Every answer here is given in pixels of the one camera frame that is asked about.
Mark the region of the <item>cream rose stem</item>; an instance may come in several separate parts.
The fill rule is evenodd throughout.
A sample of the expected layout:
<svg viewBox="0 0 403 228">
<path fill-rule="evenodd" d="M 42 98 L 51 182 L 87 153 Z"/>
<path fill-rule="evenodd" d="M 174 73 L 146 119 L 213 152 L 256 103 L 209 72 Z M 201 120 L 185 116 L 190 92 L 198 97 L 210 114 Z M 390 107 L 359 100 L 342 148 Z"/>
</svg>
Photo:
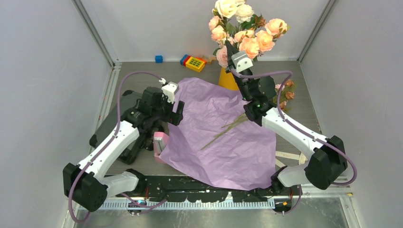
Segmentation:
<svg viewBox="0 0 403 228">
<path fill-rule="evenodd" d="M 214 8 L 222 18 L 231 18 L 237 12 L 236 0 L 217 0 Z"/>
</svg>

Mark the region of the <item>pink toy toaster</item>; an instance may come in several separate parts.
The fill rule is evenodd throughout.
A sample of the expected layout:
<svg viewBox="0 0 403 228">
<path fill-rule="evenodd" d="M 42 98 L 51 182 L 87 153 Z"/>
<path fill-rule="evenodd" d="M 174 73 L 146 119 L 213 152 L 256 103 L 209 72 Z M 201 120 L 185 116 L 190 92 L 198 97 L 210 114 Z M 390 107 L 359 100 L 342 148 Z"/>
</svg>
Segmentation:
<svg viewBox="0 0 403 228">
<path fill-rule="evenodd" d="M 154 159 L 157 163 L 165 164 L 160 155 L 165 149 L 169 136 L 164 132 L 155 132 L 153 138 Z"/>
</svg>

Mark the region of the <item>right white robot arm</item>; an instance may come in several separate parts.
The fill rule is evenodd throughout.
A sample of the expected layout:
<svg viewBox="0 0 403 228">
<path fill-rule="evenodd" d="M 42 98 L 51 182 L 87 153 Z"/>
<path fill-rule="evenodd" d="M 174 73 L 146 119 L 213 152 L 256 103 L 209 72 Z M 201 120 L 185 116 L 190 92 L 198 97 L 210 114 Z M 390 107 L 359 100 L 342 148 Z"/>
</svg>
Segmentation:
<svg viewBox="0 0 403 228">
<path fill-rule="evenodd" d="M 294 145 L 308 159 L 304 164 L 293 167 L 283 166 L 271 176 L 271 188 L 278 195 L 285 194 L 291 187 L 312 184 L 320 190 L 330 185 L 349 185 L 355 181 L 357 170 L 346 156 L 343 141 L 337 137 L 326 137 L 316 133 L 286 115 L 280 108 L 280 101 L 273 103 L 272 97 L 260 90 L 260 79 L 287 75 L 288 70 L 255 75 L 251 71 L 252 60 L 245 51 L 237 50 L 225 41 L 228 55 L 227 73 L 234 80 L 247 104 L 244 110 L 247 118 L 257 125 L 274 131 Z"/>
</svg>

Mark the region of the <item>purple wrapping paper sheet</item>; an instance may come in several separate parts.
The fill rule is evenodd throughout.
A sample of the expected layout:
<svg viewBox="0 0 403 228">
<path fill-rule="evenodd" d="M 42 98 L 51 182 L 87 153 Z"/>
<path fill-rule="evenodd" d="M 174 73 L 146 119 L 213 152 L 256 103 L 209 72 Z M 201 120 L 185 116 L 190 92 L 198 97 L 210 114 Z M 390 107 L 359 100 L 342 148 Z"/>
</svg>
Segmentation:
<svg viewBox="0 0 403 228">
<path fill-rule="evenodd" d="M 244 113 L 240 92 L 199 78 L 179 82 L 176 101 L 183 119 L 170 124 L 161 159 L 176 170 L 214 187 L 267 188 L 276 171 L 276 134 L 252 121 L 224 130 Z"/>
</svg>

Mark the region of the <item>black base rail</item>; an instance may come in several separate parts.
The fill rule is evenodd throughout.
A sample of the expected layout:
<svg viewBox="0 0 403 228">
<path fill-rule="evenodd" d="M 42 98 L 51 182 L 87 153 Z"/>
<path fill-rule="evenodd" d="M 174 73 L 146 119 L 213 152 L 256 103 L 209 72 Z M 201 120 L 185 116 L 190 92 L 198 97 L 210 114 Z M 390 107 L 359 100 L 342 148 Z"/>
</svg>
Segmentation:
<svg viewBox="0 0 403 228">
<path fill-rule="evenodd" d="M 195 203 L 201 201 L 223 202 L 227 197 L 233 202 L 264 202 L 274 196 L 285 197 L 298 196 L 297 187 L 291 187 L 276 192 L 272 187 L 265 189 L 235 190 L 213 187 L 188 176 L 144 176 L 133 191 L 127 191 L 130 197 L 140 197 L 152 202 L 167 200 L 168 202 L 189 201 Z"/>
</svg>

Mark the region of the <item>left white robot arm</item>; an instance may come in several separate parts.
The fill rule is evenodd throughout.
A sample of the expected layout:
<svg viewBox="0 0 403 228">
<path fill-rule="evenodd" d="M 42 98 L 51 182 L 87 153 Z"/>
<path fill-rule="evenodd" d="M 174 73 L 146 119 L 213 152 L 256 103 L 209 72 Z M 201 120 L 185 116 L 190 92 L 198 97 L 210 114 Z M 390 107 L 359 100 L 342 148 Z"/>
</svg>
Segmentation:
<svg viewBox="0 0 403 228">
<path fill-rule="evenodd" d="M 153 124 L 163 121 L 178 125 L 183 119 L 184 102 L 174 101 L 179 86 L 169 82 L 162 88 L 148 87 L 141 99 L 121 112 L 116 106 L 119 120 L 111 133 L 96 149 L 77 165 L 68 163 L 63 169 L 64 194 L 89 212 L 98 210 L 104 201 L 120 193 L 130 192 L 139 197 L 146 184 L 135 171 L 119 175 L 105 174 L 122 152 Z"/>
</svg>

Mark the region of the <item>pink flower bouquet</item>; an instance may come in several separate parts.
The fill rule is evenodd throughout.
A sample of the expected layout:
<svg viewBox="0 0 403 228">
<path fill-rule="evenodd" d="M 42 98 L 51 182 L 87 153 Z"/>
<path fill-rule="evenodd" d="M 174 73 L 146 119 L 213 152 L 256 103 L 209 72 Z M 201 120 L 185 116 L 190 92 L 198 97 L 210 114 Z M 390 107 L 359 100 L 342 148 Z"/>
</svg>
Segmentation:
<svg viewBox="0 0 403 228">
<path fill-rule="evenodd" d="M 290 100 L 293 100 L 295 98 L 295 85 L 294 82 L 289 79 L 286 81 L 285 85 L 281 87 L 281 84 L 276 84 L 275 85 L 275 91 L 277 92 L 277 95 L 275 95 L 275 97 L 272 99 L 274 103 L 277 102 L 277 98 L 280 97 L 280 103 L 279 103 L 279 107 L 282 111 L 287 112 L 287 103 Z M 218 138 L 220 138 L 221 136 L 223 136 L 225 133 L 227 133 L 229 130 L 237 127 L 238 125 L 240 125 L 241 123 L 247 121 L 247 117 L 245 114 L 241 114 L 239 115 L 232 123 L 229 123 L 227 125 L 222 126 L 222 128 L 224 129 L 222 132 L 216 134 L 214 136 L 214 138 L 207 143 L 205 146 L 203 146 L 201 148 L 201 150 L 204 150 L 205 148 L 207 148 L 210 144 L 212 144 L 213 142 L 215 142 Z"/>
</svg>

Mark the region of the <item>beige ribbon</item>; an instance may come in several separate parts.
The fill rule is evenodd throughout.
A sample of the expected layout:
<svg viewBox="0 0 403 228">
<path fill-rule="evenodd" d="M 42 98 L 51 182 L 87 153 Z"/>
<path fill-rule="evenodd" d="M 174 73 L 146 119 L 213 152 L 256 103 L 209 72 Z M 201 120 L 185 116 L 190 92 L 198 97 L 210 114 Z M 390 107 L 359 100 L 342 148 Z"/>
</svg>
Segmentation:
<svg viewBox="0 0 403 228">
<path fill-rule="evenodd" d="M 280 161 L 279 158 L 286 159 L 288 161 L 288 163 L 291 162 L 293 164 L 296 164 L 296 162 L 297 162 L 298 165 L 305 164 L 308 161 L 307 157 L 302 153 L 293 154 L 293 153 L 288 153 L 288 152 L 276 151 L 275 156 L 276 156 L 275 165 L 278 168 L 282 168 L 282 167 L 286 166 L 286 164 L 284 164 L 282 161 Z"/>
</svg>

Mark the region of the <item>yellow vase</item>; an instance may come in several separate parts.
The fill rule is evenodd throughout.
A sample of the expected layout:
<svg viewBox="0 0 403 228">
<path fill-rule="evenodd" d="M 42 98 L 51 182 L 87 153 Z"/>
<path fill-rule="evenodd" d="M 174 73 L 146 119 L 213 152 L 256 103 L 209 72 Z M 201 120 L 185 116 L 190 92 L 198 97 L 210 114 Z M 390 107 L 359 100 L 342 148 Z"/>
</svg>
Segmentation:
<svg viewBox="0 0 403 228">
<path fill-rule="evenodd" d="M 221 68 L 218 85 L 229 90 L 239 91 L 233 74 L 231 72 L 227 73 L 223 67 Z"/>
</svg>

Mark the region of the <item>peach roses in vase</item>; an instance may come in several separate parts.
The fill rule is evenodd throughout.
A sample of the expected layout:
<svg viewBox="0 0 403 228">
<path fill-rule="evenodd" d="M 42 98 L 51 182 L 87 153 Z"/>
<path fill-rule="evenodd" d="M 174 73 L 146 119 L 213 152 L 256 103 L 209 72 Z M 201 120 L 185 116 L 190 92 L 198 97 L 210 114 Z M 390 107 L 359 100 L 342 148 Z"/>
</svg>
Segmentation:
<svg viewBox="0 0 403 228">
<path fill-rule="evenodd" d="M 252 7 L 246 4 L 245 0 L 236 0 L 238 9 L 234 16 L 231 18 L 222 18 L 215 8 L 212 9 L 213 17 L 208 23 L 211 31 L 211 39 L 216 42 L 219 47 L 213 52 L 219 65 L 223 68 L 228 66 L 227 63 L 227 48 L 225 47 L 225 40 L 228 40 L 236 49 L 237 43 L 234 40 L 234 35 L 239 31 L 254 30 L 252 27 L 254 23 L 255 14 Z"/>
</svg>

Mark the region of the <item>blue cube block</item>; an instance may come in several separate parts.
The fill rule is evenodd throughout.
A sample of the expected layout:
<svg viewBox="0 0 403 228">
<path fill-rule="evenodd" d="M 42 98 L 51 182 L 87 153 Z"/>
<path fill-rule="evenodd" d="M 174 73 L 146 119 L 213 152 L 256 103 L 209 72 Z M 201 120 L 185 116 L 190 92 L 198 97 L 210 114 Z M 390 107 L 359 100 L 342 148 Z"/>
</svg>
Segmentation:
<svg viewBox="0 0 403 228">
<path fill-rule="evenodd" d="M 154 60 L 155 60 L 155 63 L 162 63 L 163 62 L 163 56 L 157 55 L 157 56 L 155 56 Z"/>
</svg>

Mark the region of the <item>yellow toy block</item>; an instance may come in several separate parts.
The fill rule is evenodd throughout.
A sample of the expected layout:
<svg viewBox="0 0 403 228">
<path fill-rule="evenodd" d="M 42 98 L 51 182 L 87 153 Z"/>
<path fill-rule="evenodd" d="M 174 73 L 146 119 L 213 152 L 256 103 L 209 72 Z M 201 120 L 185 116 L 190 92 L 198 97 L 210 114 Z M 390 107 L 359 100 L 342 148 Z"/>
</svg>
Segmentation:
<svg viewBox="0 0 403 228">
<path fill-rule="evenodd" d="M 188 69 L 200 73 L 204 69 L 206 61 L 198 57 L 184 55 L 180 60 L 180 64 Z"/>
</svg>

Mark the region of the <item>peach rose stem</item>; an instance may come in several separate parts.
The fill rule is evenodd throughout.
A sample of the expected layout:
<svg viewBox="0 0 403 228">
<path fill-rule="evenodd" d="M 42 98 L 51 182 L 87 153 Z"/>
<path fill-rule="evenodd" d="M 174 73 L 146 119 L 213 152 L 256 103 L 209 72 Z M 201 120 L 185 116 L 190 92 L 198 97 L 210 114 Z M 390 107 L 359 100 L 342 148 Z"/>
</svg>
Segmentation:
<svg viewBox="0 0 403 228">
<path fill-rule="evenodd" d="M 271 19 L 258 31 L 256 41 L 260 52 L 271 51 L 276 41 L 285 35 L 289 29 L 289 25 L 282 19 Z"/>
<path fill-rule="evenodd" d="M 250 59 L 254 59 L 259 54 L 259 44 L 255 38 L 254 30 L 239 31 L 234 35 L 239 51 L 245 51 Z"/>
</svg>

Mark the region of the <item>black hard case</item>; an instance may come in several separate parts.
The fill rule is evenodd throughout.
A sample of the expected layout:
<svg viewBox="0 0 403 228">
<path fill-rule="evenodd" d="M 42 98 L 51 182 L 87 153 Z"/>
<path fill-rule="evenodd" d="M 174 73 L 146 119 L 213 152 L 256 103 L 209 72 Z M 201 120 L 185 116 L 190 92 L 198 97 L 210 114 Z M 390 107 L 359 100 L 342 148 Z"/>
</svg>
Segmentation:
<svg viewBox="0 0 403 228">
<path fill-rule="evenodd" d="M 138 102 L 140 101 L 141 97 L 141 93 L 133 90 L 126 90 L 120 98 L 121 112 L 123 113 L 129 108 L 138 106 Z M 112 132 L 116 124 L 117 106 L 114 106 L 105 120 L 90 138 L 89 145 L 95 149 Z M 126 149 L 124 149 L 117 159 L 124 164 L 130 165 L 135 161 L 142 149 L 153 151 L 153 138 L 155 132 L 164 132 L 164 127 L 159 122 L 154 122 L 152 129 L 141 133 L 139 138 L 137 138 L 136 141 L 132 142 Z"/>
</svg>

